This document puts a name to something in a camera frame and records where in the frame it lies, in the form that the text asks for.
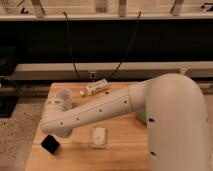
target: wooden tabletop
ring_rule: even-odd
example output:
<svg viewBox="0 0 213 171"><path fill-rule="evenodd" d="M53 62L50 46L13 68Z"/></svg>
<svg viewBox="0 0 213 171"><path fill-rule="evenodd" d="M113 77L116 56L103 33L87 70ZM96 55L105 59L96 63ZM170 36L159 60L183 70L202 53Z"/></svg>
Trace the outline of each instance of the wooden tabletop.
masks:
<svg viewBox="0 0 213 171"><path fill-rule="evenodd" d="M110 83L109 93L130 83ZM49 97L60 89L73 92L73 107L104 96L105 92L94 96L81 97L79 91L87 83L54 83ZM96 126L107 128L106 149L90 147L92 129ZM27 162L27 171L149 171L147 131L144 123L135 113L76 128L67 139L55 136L60 147L55 155L41 147L46 137L38 127Z"/></svg>

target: wire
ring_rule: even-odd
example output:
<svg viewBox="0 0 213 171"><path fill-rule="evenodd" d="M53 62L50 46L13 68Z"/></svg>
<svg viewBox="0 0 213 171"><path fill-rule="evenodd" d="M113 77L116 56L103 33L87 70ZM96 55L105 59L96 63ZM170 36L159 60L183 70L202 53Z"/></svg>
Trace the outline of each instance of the wire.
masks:
<svg viewBox="0 0 213 171"><path fill-rule="evenodd" d="M125 58L128 56L130 50L132 49L132 46L135 42L135 38L136 38L136 35L137 35L137 31L138 31L138 24L139 24L139 21L140 21L140 17L141 17L141 11L138 13L138 17L137 17L137 23L135 25L135 28L134 28L134 32L132 34L132 38L129 42L129 45L124 53L124 56L121 58L118 66L116 67L116 69L112 72L112 74L108 77L108 79L111 79L113 77L113 75L115 75L117 73L117 71L119 70L119 68L121 67L123 61L125 60Z"/></svg>
<svg viewBox="0 0 213 171"><path fill-rule="evenodd" d="M71 41L71 31L70 31L70 25L69 25L69 18L67 16L67 13L64 11L63 14L65 15L66 17L66 22L67 22L67 41L68 41L68 45L69 45L69 53L70 53L70 56L72 58L72 64L73 64L73 67L75 69L75 73L78 77L79 80L81 80L81 77L78 73L78 70L76 68L76 65L75 65L75 61L74 61L74 57L73 57L73 50L72 50L72 41Z"/></svg>

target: small white object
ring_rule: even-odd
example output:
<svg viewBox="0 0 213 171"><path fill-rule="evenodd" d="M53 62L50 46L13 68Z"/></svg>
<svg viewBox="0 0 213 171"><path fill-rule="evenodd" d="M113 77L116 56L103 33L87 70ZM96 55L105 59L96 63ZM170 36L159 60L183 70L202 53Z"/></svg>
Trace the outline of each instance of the small white object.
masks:
<svg viewBox="0 0 213 171"><path fill-rule="evenodd" d="M97 81L95 83L88 84L86 86L87 94L88 95L93 95L98 92L101 92L103 90L106 90L108 88L108 82L106 79L102 79L100 81Z"/></svg>
<svg viewBox="0 0 213 171"><path fill-rule="evenodd" d="M80 91L80 95L81 95L81 97L85 96L85 92L83 90Z"/></svg>
<svg viewBox="0 0 213 171"><path fill-rule="evenodd" d="M106 148L106 134L107 134L106 128L103 127L93 128L91 147Z"/></svg>
<svg viewBox="0 0 213 171"><path fill-rule="evenodd" d="M182 75L186 75L188 71L189 71L189 68L186 68L186 67L180 68L180 74Z"/></svg>

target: black block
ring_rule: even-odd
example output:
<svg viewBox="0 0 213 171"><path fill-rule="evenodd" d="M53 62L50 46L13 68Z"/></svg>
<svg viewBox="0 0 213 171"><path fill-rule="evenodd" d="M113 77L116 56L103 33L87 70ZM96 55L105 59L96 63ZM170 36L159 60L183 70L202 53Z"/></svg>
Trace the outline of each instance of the black block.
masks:
<svg viewBox="0 0 213 171"><path fill-rule="evenodd" d="M51 154L54 154L57 148L60 146L59 142L52 135L48 135L41 143L41 146L45 148Z"/></svg>

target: black cable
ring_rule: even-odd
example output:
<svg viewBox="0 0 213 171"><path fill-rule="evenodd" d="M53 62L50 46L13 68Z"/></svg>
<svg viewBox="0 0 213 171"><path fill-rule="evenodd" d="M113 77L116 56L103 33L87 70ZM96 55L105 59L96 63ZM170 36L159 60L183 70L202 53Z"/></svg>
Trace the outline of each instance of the black cable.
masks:
<svg viewBox="0 0 213 171"><path fill-rule="evenodd" d="M71 32L70 32L70 25L69 25L69 19L68 19L68 16L67 16L67 13L64 11L63 14L65 15L66 17L66 22L67 22L67 41L68 41L68 45L69 45L69 53L70 53L70 56L72 58L72 64L73 64L73 67L75 69L75 73L78 77L79 80L81 80L81 77L78 73L78 70L76 68L76 65L75 65L75 61L74 61L74 57L73 57L73 51L72 51L72 41L71 41Z"/></svg>
<svg viewBox="0 0 213 171"><path fill-rule="evenodd" d="M17 4L17 6L16 6L16 7L19 7L21 4L23 4L23 3L24 3L24 1L25 1L25 0L22 0L21 2L19 2L19 3Z"/></svg>
<svg viewBox="0 0 213 171"><path fill-rule="evenodd" d="M121 67L123 61L125 60L125 58L127 57L127 55L129 54L130 50L132 49L132 46L135 42L135 38L136 38L136 35L137 35L137 31L138 31L138 24L139 24L139 21L140 21L140 17L141 17L141 11L138 13L138 17L137 17L137 22L136 22L136 25L135 25L135 29L134 29L134 32L132 34L132 38L129 42L129 45L124 53L124 56L121 58L118 66L116 67L116 69L112 72L112 74L107 78L108 80L110 80L112 78L113 75L115 75L117 73L117 71L119 70L119 68Z"/></svg>

